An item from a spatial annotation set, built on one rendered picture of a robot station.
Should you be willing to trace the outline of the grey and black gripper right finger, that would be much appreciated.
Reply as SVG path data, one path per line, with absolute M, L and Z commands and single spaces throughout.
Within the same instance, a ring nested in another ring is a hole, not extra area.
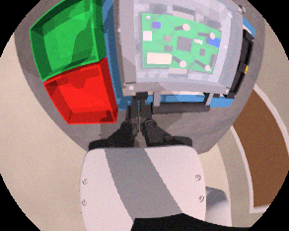
M 146 109 L 145 109 L 146 108 Z M 145 105 L 145 99 L 139 99 L 140 132 L 145 137 L 147 147 L 165 145 L 188 145 L 192 140 L 184 136 L 171 136 L 152 119 L 151 106 Z

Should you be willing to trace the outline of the red bin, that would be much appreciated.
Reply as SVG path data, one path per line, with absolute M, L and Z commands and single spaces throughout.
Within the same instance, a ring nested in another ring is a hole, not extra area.
M 61 72 L 43 85 L 68 124 L 116 123 L 118 107 L 107 57 Z

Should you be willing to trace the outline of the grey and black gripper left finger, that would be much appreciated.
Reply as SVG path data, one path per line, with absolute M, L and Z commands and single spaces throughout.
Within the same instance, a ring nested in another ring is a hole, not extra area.
M 130 118 L 131 117 L 131 118 Z M 134 147 L 135 137 L 139 132 L 138 99 L 132 96 L 131 106 L 126 107 L 125 121 L 121 123 L 120 129 L 113 133 L 108 139 L 94 140 L 89 143 L 89 151 L 95 148 L 130 148 Z M 131 141 L 131 144 L 130 144 Z M 130 147 L 129 147 L 130 146 Z

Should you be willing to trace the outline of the green bin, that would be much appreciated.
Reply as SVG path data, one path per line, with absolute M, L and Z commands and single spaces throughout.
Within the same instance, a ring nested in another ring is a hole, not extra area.
M 62 0 L 32 25 L 30 38 L 41 81 L 100 61 L 107 55 L 102 0 Z

